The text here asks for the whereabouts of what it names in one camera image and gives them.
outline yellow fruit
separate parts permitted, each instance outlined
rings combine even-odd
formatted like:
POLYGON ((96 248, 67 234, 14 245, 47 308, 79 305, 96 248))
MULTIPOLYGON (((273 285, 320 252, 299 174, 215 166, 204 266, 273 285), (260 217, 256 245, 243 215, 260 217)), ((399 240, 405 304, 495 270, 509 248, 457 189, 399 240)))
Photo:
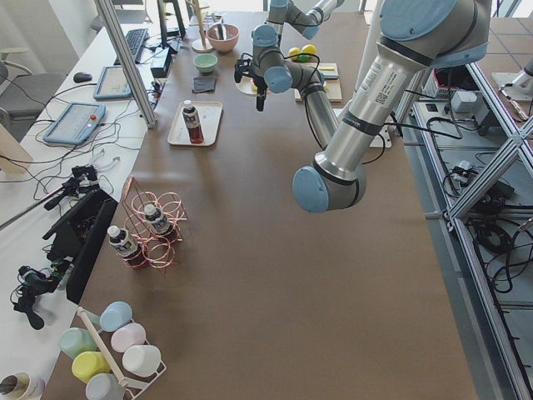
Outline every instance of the yellow fruit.
POLYGON ((289 49, 289 56, 291 56, 292 61, 298 61, 297 54, 300 54, 300 53, 301 53, 301 50, 298 47, 291 47, 289 49))
POLYGON ((306 44, 301 48, 302 53, 316 54, 316 47, 314 44, 306 44))

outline gray chair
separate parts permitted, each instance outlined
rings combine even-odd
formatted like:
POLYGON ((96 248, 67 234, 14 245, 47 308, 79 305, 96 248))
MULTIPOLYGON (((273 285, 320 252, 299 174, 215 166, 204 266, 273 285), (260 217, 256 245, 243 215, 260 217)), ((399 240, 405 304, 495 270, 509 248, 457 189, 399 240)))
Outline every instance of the gray chair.
POLYGON ((42 112, 45 104, 65 80, 60 73, 38 73, 23 65, 8 61, 10 53, 22 53, 24 48, 7 48, 0 50, 0 85, 6 80, 9 84, 0 93, 0 123, 9 131, 16 121, 34 121, 42 112), (9 76, 9 69, 13 67, 22 74, 9 76))
MULTIPOLYGON (((120 23, 144 23, 151 22, 147 12, 147 6, 144 0, 112 0, 115 6, 115 12, 120 23), (123 8, 123 6, 142 6, 140 9, 123 8)), ((91 28, 99 31, 103 28, 103 22, 100 16, 96 16, 91 22, 91 28)))

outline computer mouse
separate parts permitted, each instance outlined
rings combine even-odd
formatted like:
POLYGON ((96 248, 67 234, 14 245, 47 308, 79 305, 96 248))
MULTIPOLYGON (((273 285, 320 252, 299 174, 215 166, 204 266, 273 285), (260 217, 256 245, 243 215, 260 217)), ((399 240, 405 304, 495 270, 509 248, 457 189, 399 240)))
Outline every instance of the computer mouse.
POLYGON ((74 82, 75 83, 81 83, 81 82, 87 82, 92 79, 92 75, 87 72, 76 72, 74 74, 74 82))

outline white desk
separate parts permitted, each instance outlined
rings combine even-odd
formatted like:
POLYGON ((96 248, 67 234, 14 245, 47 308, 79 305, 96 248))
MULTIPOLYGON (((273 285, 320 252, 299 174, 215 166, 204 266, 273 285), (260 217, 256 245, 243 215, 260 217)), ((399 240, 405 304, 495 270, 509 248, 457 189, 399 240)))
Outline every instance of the white desk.
MULTIPOLYGON (((109 42, 107 33, 103 29, 80 58, 75 68, 67 76, 57 92, 59 93, 65 89, 77 86, 72 80, 72 77, 74 73, 80 71, 91 73, 93 77, 91 83, 95 83, 100 76, 102 68, 112 65, 115 57, 116 55, 109 42)), ((149 63, 146 65, 140 64, 139 70, 141 71, 143 81, 147 85, 147 88, 149 88, 152 81, 149 63)), ((94 103, 95 101, 92 98, 94 88, 94 86, 80 87, 66 92, 59 97, 67 102, 80 101, 94 103)), ((105 150, 103 156, 95 162, 96 167, 109 164, 114 157, 120 157, 120 161, 111 170, 102 173, 114 187, 114 192, 111 191, 110 185, 105 179, 101 180, 102 188, 108 193, 111 193, 116 200, 119 200, 122 185, 131 172, 137 156, 137 150, 128 148, 138 149, 141 146, 147 127, 144 120, 140 117, 134 101, 121 100, 105 103, 107 113, 102 120, 103 123, 112 123, 119 115, 127 114, 126 117, 118 120, 121 126, 118 137, 113 134, 108 139, 97 138, 95 142, 111 142, 111 140, 116 138, 117 143, 123 146, 119 147, 113 144, 105 144, 95 152, 98 153, 101 149, 105 150)), ((65 106, 66 103, 54 99, 38 119, 55 120, 65 106)), ((46 122, 37 123, 22 140, 22 145, 33 156, 36 162, 59 158, 67 152, 65 147, 49 147, 37 141, 37 139, 42 138, 42 130, 47 125, 46 122)), ((101 135, 107 136, 111 133, 112 129, 109 129, 101 135)), ((67 159, 62 163, 62 171, 60 173, 58 167, 44 173, 43 176, 56 174, 62 176, 62 178, 52 179, 48 184, 48 188, 53 190, 59 187, 61 183, 66 181, 64 177, 70 174, 72 167, 88 163, 91 156, 91 154, 83 154, 67 159)), ((33 164, 29 168, 29 171, 32 174, 36 174, 44 168, 50 167, 50 165, 33 164)), ((17 181, 28 178, 30 178, 28 173, 15 175, 0 172, 0 181, 17 181)), ((2 204, 0 222, 6 221, 12 215, 19 213, 27 206, 33 204, 35 187, 36 182, 34 180, 20 183, 0 183, 0 202, 2 204)), ((37 197, 41 198, 42 196, 42 189, 39 188, 37 197)), ((63 200, 61 204, 62 211, 65 212, 68 209, 68 200, 63 200)), ((42 235, 47 232, 59 217, 59 207, 51 211, 45 211, 41 206, 32 210, 0 232, 0 254, 2 254, 3 260, 3 265, 0 269, 0 292, 3 293, 0 299, 0 316, 2 318, 0 322, 1 378, 24 371, 47 381, 59 354, 58 340, 62 333, 70 327, 76 305, 66 299, 64 281, 60 285, 60 287, 63 286, 62 290, 58 289, 55 293, 44 294, 38 298, 34 311, 45 322, 45 327, 39 331, 33 330, 27 321, 26 315, 15 312, 12 309, 12 304, 9 302, 9 293, 18 285, 17 270, 22 265, 29 265, 37 270, 49 266, 46 254, 42 251, 42 248, 51 243, 52 240, 44 241, 42 240, 42 235)))

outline table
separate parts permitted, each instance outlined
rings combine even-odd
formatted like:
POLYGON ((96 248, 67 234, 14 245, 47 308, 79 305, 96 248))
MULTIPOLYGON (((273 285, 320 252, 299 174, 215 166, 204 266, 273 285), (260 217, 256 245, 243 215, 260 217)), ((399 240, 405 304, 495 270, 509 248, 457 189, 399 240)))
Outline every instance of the table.
MULTIPOLYGON (((102 67, 112 65, 115 59, 115 52, 105 29, 103 29, 82 55, 74 69, 68 74, 58 93, 72 88, 75 83, 72 80, 74 73, 84 71, 91 73, 92 82, 96 82, 102 67)), ((143 81, 150 87, 152 75, 149 64, 140 65, 143 81)), ((94 86, 80 86, 75 90, 65 92, 59 97, 65 102, 80 101, 94 103, 92 94, 94 86)), ((38 119, 56 119, 65 108, 66 103, 52 100, 46 111, 38 119)), ((132 170, 138 148, 141 146, 144 134, 147 130, 146 124, 140 118, 135 102, 118 101, 106 102, 107 114, 102 120, 110 123, 123 116, 119 122, 121 130, 117 134, 106 140, 99 140, 98 143, 111 142, 117 140, 117 144, 104 144, 95 153, 104 150, 105 153, 95 162, 97 167, 103 167, 111 162, 115 157, 120 161, 110 170, 103 172, 107 179, 101 180, 102 188, 111 194, 116 200, 120 199, 121 188, 132 170)), ((22 146, 33 156, 35 162, 42 162, 60 158, 67 153, 65 147, 49 147, 37 139, 42 140, 44 130, 48 127, 48 122, 38 122, 27 133, 22 140, 22 146)), ((78 157, 65 160, 62 163, 62 170, 54 168, 46 175, 60 175, 51 179, 47 185, 49 190, 58 188, 61 183, 67 180, 71 173, 71 168, 77 165, 84 165, 89 162, 92 154, 83 154, 78 157)), ((41 172, 49 164, 33 164, 30 172, 33 174, 41 172)), ((34 181, 13 182, 17 180, 29 179, 27 173, 22 175, 6 174, 0 172, 0 221, 4 222, 11 216, 22 211, 24 208, 34 203, 33 192, 36 187, 34 181)), ((37 198, 43 196, 42 189, 37 190, 37 198)), ((37 270, 49 266, 46 254, 42 248, 52 242, 42 240, 42 235, 60 218, 61 213, 68 210, 68 201, 62 202, 59 207, 52 211, 45 212, 40 206, 20 218, 14 224, 0 232, 0 253, 3 258, 3 268, 0 279, 0 288, 4 293, 0 302, 0 323, 1 332, 0 350, 2 353, 2 365, 0 374, 2 377, 25 371, 33 376, 48 380, 52 373, 53 366, 59 354, 57 345, 62 333, 68 329, 75 312, 76 305, 66 299, 64 284, 55 293, 47 293, 39 297, 34 306, 34 311, 39 314, 45 322, 45 327, 40 331, 33 330, 27 322, 26 315, 12 310, 12 304, 8 300, 9 293, 18 285, 17 270, 22 265, 29 265, 37 270)))
MULTIPOLYGON (((311 215, 296 205, 292 175, 318 149, 302 105, 292 92, 269 95, 259 113, 233 82, 265 17, 225 15, 241 36, 218 54, 214 93, 191 93, 187 32, 132 170, 145 190, 182 196, 177 265, 134 272, 103 246, 82 305, 132 305, 168 366, 145 399, 477 398, 402 144, 367 167, 354 208, 311 215), (186 98, 223 102, 212 147, 167 144, 186 98)), ((283 34, 284 52, 306 43, 283 34)), ((313 40, 323 62, 337 62, 345 101, 365 40, 364 17, 343 13, 313 40)), ((114 221, 124 218, 119 209, 114 221)), ((71 361, 60 356, 43 398, 82 396, 71 361)))

